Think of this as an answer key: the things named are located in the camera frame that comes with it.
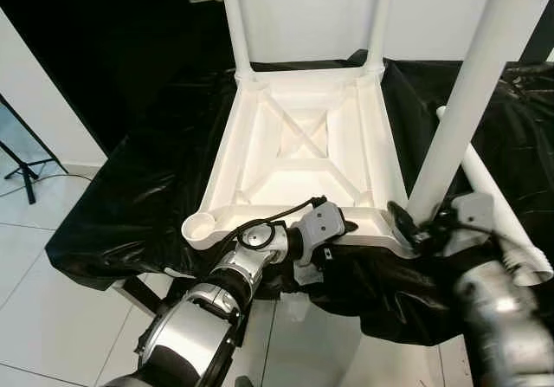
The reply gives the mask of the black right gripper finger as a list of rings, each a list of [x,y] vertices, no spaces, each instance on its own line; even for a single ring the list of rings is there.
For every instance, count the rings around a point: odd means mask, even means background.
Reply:
[[[421,249],[426,241],[424,229],[416,224],[410,213],[399,203],[388,201],[387,210],[391,217],[391,229],[404,249]]]

